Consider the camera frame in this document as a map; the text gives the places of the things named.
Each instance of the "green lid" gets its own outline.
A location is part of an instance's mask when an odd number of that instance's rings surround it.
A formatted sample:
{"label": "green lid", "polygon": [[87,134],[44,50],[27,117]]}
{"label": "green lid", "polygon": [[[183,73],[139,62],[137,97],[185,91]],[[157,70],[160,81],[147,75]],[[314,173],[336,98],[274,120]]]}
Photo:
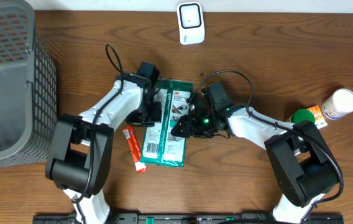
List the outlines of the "green lid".
{"label": "green lid", "polygon": [[315,119],[313,113],[307,109],[297,110],[291,117],[291,122],[299,124],[302,121],[312,121],[314,123]]}

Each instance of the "white rectangular device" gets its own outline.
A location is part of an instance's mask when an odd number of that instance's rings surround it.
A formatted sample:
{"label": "white rectangular device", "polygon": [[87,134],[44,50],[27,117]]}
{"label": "white rectangular device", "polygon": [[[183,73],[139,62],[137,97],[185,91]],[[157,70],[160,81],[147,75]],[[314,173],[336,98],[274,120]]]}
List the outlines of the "white rectangular device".
{"label": "white rectangular device", "polygon": [[204,41],[205,30],[201,4],[198,2],[181,3],[176,13],[178,14],[181,44],[198,44]]}

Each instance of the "white background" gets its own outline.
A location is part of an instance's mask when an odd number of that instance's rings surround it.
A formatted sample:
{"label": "white background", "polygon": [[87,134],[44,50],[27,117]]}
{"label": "white background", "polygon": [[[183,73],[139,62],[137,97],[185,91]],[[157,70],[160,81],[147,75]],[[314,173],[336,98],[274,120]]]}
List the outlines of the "white background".
{"label": "white background", "polygon": [[[175,11],[181,0],[27,0],[38,10]],[[353,13],[353,0],[201,0],[207,12]]]}

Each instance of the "gray plastic basket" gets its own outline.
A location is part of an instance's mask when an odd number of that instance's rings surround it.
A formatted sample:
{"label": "gray plastic basket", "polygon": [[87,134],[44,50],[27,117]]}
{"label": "gray plastic basket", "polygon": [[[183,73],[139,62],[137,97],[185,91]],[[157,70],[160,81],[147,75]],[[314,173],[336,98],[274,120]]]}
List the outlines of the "gray plastic basket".
{"label": "gray plastic basket", "polygon": [[23,0],[0,1],[0,167],[47,158],[57,121],[55,66]]}

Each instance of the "basket bottom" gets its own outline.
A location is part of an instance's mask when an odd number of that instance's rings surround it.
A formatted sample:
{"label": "basket bottom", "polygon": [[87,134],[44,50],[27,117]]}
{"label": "basket bottom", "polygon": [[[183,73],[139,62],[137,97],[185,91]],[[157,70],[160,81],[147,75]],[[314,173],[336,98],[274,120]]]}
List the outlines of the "basket bottom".
{"label": "basket bottom", "polygon": [[0,151],[14,145],[25,130],[27,62],[0,64]]}

